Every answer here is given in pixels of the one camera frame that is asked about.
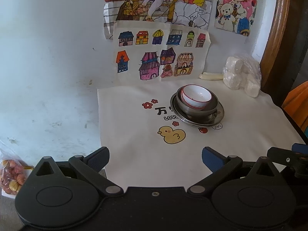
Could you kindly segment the steel plate with sticker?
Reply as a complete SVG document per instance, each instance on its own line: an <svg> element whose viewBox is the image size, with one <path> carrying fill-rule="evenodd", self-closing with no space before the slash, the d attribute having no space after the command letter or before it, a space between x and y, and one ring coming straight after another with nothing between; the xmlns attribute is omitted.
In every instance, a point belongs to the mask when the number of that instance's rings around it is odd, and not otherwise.
<svg viewBox="0 0 308 231"><path fill-rule="evenodd" d="M170 107L181 121L195 127L213 126L219 124L224 118L224 108L220 102L218 102L218 107L214 113L207 116L206 118L195 118L188 116L188 114L180 109L176 100L176 94L173 94L173 96L170 98Z"/></svg>

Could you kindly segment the small matte steel bowl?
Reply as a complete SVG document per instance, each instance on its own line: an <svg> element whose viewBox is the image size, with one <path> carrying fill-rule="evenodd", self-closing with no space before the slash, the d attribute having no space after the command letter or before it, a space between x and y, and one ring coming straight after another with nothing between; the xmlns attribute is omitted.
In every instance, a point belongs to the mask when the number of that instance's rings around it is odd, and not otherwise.
<svg viewBox="0 0 308 231"><path fill-rule="evenodd" d="M189 107L187 104L184 103L184 99L181 98L182 88L184 87L180 87L175 94L175 103L177 103L179 109L186 115L189 115L191 117L207 117L217 110L219 101L216 95L213 94L211 91L209 91L211 94L211 100L205 106L205 108L200 110Z"/></svg>

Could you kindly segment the white red-rimmed bowl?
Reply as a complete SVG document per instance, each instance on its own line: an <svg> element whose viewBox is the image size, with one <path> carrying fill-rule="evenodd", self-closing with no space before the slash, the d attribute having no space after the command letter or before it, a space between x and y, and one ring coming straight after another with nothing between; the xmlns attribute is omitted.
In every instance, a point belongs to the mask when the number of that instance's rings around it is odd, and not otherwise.
<svg viewBox="0 0 308 231"><path fill-rule="evenodd" d="M212 95L206 88L200 85L185 85L182 87L181 100L192 109L204 109L212 99Z"/></svg>

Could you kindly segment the white cartoon duck tablecloth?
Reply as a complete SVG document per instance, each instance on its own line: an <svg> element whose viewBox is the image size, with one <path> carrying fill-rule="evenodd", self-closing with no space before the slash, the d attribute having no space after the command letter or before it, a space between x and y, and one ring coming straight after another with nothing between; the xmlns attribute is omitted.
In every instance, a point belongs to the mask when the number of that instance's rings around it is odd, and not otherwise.
<svg viewBox="0 0 308 231"><path fill-rule="evenodd" d="M181 121L171 96L186 80L98 90L101 144L110 150L109 180L122 188L189 187L210 174L202 162L206 146L245 161L269 148L290 149L302 138L271 97L251 98L222 81L197 80L224 108L221 123L204 130Z"/></svg>

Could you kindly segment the bag of orange snacks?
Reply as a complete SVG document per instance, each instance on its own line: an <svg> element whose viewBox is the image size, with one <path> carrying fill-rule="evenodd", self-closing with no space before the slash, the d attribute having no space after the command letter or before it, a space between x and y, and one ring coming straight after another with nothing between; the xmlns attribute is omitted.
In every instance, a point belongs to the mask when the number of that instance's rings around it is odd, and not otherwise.
<svg viewBox="0 0 308 231"><path fill-rule="evenodd" d="M15 199L33 169L1 143L1 196Z"/></svg>

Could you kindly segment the cream rolled stick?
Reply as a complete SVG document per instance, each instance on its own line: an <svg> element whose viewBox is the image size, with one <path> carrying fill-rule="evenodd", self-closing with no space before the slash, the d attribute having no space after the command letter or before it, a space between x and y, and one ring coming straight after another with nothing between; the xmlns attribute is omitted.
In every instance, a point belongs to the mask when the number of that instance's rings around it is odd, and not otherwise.
<svg viewBox="0 0 308 231"><path fill-rule="evenodd" d="M199 78L202 80L222 80L223 74L203 72L202 74L199 75Z"/></svg>

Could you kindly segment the clear bag of white rolls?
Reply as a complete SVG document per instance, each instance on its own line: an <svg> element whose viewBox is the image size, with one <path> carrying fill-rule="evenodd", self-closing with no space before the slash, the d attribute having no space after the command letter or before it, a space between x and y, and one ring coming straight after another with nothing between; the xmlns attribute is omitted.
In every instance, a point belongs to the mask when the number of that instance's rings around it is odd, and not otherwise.
<svg viewBox="0 0 308 231"><path fill-rule="evenodd" d="M223 82L231 90L243 90L247 96L259 95L262 74L259 62L247 53L230 56L223 68Z"/></svg>

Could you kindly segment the paper with coloured houses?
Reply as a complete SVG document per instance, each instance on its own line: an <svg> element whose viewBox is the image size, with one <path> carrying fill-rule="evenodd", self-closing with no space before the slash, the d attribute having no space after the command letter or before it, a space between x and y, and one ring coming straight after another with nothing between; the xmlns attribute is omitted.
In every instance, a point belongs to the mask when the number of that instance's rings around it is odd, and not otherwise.
<svg viewBox="0 0 308 231"><path fill-rule="evenodd" d="M180 24L117 21L113 28L117 85L196 79L204 71L209 33Z"/></svg>

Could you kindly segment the teddy bear girl drawing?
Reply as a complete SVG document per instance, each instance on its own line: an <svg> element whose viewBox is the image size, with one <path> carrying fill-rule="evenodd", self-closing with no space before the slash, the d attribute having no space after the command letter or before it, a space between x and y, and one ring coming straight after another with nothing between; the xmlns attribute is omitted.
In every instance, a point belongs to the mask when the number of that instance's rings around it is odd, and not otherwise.
<svg viewBox="0 0 308 231"><path fill-rule="evenodd" d="M257 0L217 0L215 28L250 35L255 19Z"/></svg>

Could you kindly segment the coloured figures drawing poster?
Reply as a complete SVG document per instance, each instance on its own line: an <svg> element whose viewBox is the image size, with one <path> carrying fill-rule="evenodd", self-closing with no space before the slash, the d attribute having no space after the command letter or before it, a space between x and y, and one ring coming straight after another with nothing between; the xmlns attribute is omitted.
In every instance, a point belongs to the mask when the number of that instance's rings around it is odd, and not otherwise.
<svg viewBox="0 0 308 231"><path fill-rule="evenodd" d="M207 29L213 0L104 0L104 36L116 21L140 20Z"/></svg>

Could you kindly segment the brown wooden frame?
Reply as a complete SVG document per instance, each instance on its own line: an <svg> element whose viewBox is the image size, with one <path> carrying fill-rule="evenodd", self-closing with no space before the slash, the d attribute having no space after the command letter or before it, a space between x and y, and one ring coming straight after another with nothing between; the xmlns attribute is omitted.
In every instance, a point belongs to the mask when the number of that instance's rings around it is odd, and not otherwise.
<svg viewBox="0 0 308 231"><path fill-rule="evenodd" d="M289 13L290 0L276 0L275 13L271 25L269 38L260 62L262 73L261 90L269 94L270 87L274 82L270 77L274 72L274 64L278 55Z"/></svg>

